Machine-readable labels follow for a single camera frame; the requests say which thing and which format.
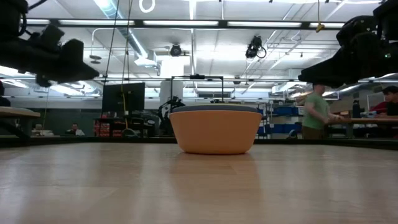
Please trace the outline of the seated background person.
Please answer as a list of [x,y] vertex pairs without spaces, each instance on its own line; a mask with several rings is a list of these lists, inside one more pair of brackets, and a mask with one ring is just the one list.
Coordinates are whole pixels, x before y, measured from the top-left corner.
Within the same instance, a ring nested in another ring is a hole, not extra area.
[[67,135],[84,136],[85,133],[79,128],[77,123],[73,123],[72,127],[65,131]]

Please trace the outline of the grey background table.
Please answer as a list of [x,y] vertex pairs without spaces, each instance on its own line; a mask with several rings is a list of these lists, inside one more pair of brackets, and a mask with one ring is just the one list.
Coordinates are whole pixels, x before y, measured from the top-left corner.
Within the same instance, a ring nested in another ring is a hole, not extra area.
[[32,134],[32,120],[40,118],[39,112],[25,108],[0,106],[0,129],[21,139],[29,139]]

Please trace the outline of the light orange plastic bowl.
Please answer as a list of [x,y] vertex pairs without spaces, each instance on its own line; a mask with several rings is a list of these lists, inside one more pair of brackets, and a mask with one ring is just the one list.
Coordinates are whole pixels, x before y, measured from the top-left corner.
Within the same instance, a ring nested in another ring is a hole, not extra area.
[[190,154],[235,155],[252,148],[262,116],[257,112],[198,110],[172,113],[178,146]]

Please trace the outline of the red storage boxes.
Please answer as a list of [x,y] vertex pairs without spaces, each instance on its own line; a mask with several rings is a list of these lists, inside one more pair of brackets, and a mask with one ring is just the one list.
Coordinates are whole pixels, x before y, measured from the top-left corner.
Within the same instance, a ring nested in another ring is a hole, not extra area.
[[113,123],[100,123],[98,120],[94,123],[94,135],[96,137],[110,137],[112,133],[112,138],[121,138],[122,131],[125,129],[126,125],[124,122],[115,121]]

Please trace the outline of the person in green shirt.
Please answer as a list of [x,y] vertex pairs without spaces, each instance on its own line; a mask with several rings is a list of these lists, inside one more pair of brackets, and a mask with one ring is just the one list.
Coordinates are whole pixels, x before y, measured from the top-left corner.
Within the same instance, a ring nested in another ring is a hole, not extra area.
[[314,83],[313,92],[305,99],[302,121],[303,139],[324,139],[329,121],[342,119],[341,116],[330,112],[329,104],[323,98],[324,92],[325,85]]

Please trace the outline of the yellow hanging tag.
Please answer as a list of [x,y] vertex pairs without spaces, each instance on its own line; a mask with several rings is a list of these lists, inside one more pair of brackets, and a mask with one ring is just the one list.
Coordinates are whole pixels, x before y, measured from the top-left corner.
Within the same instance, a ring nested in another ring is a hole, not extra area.
[[322,24],[322,21],[320,18],[320,0],[317,0],[317,27],[316,27],[315,32],[319,33],[324,28],[325,28],[325,25]]

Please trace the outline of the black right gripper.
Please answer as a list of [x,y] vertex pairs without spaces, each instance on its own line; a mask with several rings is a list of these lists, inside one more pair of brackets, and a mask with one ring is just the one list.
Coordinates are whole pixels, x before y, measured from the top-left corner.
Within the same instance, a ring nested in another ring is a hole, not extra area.
[[338,88],[369,77],[398,73],[398,42],[382,36],[373,16],[356,16],[336,34],[340,48],[331,58],[301,71],[302,82]]

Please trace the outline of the blue storage bins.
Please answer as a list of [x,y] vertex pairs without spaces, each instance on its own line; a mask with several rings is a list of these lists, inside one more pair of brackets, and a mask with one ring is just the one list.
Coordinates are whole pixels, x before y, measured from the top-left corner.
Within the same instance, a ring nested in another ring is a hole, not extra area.
[[272,114],[274,116],[303,116],[304,110],[302,107],[284,106],[274,108]]

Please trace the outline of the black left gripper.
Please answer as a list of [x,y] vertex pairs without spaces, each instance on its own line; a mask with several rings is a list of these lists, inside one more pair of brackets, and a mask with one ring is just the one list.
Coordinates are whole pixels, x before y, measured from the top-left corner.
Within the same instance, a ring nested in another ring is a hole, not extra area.
[[9,31],[0,31],[0,66],[32,73],[36,84],[50,87],[53,83],[92,80],[99,71],[83,61],[84,43],[71,39],[61,46],[65,33],[48,25],[24,40]]

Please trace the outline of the wooden background table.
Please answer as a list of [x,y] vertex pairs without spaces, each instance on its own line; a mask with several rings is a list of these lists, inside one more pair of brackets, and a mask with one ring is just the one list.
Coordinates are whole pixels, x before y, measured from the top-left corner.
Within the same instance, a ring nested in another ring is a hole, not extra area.
[[331,119],[327,122],[328,125],[332,124],[385,124],[385,125],[398,125],[398,119],[388,118],[350,118],[350,119]]

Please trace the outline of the person in red top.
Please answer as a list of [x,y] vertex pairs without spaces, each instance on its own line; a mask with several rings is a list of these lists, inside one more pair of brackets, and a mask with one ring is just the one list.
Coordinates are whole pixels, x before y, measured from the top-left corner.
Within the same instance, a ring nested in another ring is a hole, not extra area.
[[378,112],[375,118],[398,119],[398,86],[388,86],[382,90],[385,99],[385,112]]

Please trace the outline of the dark blue plastic bowl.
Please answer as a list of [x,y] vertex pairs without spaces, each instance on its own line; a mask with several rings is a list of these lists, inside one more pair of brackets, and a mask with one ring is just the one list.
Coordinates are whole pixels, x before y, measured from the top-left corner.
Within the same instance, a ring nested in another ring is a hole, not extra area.
[[247,111],[257,113],[257,108],[240,107],[240,106],[181,106],[172,110],[173,113],[185,112],[185,111]]

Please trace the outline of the black metal frame stand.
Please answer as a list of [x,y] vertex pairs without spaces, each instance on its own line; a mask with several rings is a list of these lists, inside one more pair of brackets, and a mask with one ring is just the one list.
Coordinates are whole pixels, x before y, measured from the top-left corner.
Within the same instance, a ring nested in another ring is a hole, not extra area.
[[178,79],[189,79],[189,80],[206,80],[212,82],[214,79],[221,80],[221,100],[220,103],[224,103],[224,78],[222,76],[206,76],[206,75],[182,75],[182,76],[171,76],[170,78],[170,97],[173,98],[173,85],[174,80]]

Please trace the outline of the black computer monitor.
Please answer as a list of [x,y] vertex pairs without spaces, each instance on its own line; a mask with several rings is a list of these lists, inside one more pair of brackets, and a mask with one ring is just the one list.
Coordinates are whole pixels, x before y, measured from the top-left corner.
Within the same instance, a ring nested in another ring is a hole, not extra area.
[[132,112],[144,110],[145,83],[106,85],[103,88],[103,112]]

